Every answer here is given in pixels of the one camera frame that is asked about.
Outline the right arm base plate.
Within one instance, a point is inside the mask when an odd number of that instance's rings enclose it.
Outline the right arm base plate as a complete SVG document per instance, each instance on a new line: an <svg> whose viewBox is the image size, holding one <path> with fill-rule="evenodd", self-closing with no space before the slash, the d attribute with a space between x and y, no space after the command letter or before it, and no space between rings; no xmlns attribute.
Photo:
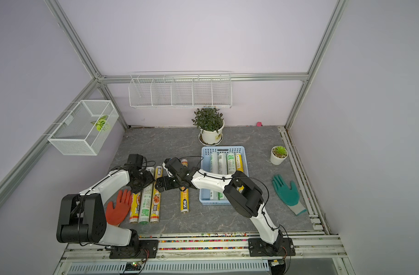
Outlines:
<svg viewBox="0 0 419 275"><path fill-rule="evenodd" d="M292 257L296 255L293 240L282 238L276 245L268 244L260 238L248 239L248 250L251 257Z"/></svg>

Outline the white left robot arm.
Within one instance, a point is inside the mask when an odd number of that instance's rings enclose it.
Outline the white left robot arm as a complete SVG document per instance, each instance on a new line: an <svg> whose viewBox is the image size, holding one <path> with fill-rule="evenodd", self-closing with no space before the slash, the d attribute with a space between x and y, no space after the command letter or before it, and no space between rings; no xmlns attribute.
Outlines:
<svg viewBox="0 0 419 275"><path fill-rule="evenodd" d="M96 244L139 247L135 230L120 228L128 216L136 194L154 177L145 157L130 154L127 162L114 167L102 180L61 200L56 239L59 243L81 246Z"/></svg>

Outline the yellow plastic wrap roll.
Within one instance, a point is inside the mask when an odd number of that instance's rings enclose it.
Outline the yellow plastic wrap roll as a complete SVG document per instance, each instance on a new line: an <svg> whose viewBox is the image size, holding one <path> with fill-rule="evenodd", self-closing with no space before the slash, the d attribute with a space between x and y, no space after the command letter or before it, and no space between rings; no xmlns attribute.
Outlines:
<svg viewBox="0 0 419 275"><path fill-rule="evenodd" d="M235 154L235 163L236 163L236 170L243 173L244 167L243 167L243 159L242 159L241 153L237 152Z"/></svg>

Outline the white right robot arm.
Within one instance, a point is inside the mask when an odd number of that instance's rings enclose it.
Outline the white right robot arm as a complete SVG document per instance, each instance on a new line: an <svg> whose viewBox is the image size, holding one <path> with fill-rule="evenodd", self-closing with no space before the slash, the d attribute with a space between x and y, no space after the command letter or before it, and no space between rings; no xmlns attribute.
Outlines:
<svg viewBox="0 0 419 275"><path fill-rule="evenodd" d="M254 224L262 242L277 251L283 243L283 233L272 222L265 208L263 191L245 173L214 174L197 167L186 167L178 158L166 159L167 175L156 180L159 192L171 189L208 189L223 193L231 206Z"/></svg>

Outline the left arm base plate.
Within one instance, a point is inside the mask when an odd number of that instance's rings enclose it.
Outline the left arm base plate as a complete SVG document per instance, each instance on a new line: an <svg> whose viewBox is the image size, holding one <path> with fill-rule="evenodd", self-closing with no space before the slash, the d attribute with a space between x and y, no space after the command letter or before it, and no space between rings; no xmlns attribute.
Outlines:
<svg viewBox="0 0 419 275"><path fill-rule="evenodd" d="M158 252L158 239L139 240L137 246L114 246L110 251L109 258L116 259L154 259Z"/></svg>

